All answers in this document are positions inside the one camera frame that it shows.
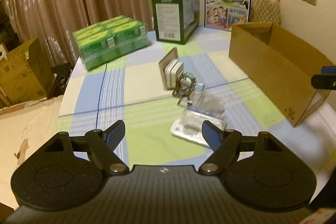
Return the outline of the metal wire stand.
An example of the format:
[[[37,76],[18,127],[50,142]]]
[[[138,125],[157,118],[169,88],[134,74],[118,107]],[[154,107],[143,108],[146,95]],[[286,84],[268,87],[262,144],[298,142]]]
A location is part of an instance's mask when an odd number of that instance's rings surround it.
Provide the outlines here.
[[[177,105],[181,107],[190,107],[196,105],[205,89],[204,83],[195,83],[193,86],[182,89],[178,93]]]

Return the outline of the beige plate with white adapter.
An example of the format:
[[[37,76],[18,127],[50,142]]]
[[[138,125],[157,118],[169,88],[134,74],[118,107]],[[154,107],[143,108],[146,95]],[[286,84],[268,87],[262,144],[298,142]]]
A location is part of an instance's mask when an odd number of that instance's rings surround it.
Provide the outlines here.
[[[158,63],[163,88],[173,90],[183,75],[184,64],[178,57],[178,50],[173,47]]]

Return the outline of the green shrink-wrapped carton pack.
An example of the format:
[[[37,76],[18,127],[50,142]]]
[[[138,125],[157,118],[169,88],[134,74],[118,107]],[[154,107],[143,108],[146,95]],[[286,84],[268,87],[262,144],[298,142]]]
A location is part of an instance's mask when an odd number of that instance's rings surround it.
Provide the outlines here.
[[[149,45],[146,24],[119,15],[72,33],[87,71]]]

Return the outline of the beige quilted chair back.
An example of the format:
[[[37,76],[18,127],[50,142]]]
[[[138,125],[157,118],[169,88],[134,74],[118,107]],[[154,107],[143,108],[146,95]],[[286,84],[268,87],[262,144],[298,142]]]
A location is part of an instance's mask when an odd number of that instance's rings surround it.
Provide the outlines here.
[[[280,2],[276,0],[251,0],[249,22],[272,22],[280,25]]]

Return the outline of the clear plastic bottle blue label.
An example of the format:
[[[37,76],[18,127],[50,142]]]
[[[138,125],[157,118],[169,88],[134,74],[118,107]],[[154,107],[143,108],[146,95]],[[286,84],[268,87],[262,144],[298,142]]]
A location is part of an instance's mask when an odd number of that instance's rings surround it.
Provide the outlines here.
[[[200,100],[196,105],[185,108],[182,120],[192,121],[197,118],[213,117],[216,119],[226,119],[225,104],[219,97],[203,91]]]

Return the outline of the blue milk carton box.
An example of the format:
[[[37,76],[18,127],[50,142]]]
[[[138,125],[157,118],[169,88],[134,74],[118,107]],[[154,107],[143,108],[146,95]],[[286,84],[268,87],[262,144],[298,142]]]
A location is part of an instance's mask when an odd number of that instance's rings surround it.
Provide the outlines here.
[[[251,0],[205,0],[205,27],[230,31],[236,23],[247,23],[251,2]]]

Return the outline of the white remote control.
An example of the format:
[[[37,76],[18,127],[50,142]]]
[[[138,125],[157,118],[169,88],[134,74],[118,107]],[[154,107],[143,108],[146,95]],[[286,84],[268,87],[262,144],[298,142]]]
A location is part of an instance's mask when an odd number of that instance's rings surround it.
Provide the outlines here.
[[[170,131],[176,137],[209,147],[202,135],[202,124],[204,121],[210,121],[221,130],[225,129],[227,125],[226,119],[216,119],[213,117],[197,118],[192,121],[184,121],[178,118],[174,121]]]

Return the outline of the yellow cardboard box on floor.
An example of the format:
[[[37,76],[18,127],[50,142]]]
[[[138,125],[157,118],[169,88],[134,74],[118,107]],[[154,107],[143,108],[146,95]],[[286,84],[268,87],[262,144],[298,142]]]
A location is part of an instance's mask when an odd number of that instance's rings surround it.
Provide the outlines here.
[[[1,62],[1,92],[13,105],[48,97],[54,82],[48,58],[37,38],[10,51],[8,59]]]

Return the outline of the checkered tablecloth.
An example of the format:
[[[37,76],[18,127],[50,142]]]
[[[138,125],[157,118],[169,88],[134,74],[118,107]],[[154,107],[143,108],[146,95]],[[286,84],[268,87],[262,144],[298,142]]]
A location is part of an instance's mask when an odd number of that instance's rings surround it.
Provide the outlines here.
[[[60,108],[58,129],[72,136],[106,129],[121,119],[126,134],[116,154],[128,166],[194,165],[211,150],[171,134],[183,108],[162,86],[158,63],[171,50],[147,34],[149,47],[87,72],[77,62]],[[324,104],[293,127],[228,57],[231,34],[199,27],[177,47],[185,70],[224,102],[228,127],[244,135],[271,132],[315,172],[323,187],[335,168],[335,112]]]

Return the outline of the green white milk carton box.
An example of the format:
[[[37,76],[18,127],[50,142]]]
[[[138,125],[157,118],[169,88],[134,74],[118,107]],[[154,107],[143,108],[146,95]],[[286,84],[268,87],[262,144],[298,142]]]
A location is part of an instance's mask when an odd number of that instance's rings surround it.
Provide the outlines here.
[[[199,26],[199,0],[151,0],[160,42],[186,44]]]

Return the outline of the brown cardboard box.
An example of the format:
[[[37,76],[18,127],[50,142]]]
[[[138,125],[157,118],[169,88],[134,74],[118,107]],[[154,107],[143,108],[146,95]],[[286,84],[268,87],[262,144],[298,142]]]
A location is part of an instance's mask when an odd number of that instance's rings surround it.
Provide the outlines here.
[[[328,90],[315,89],[311,78],[333,63],[276,23],[234,24],[229,57],[294,127],[317,110],[330,94]]]

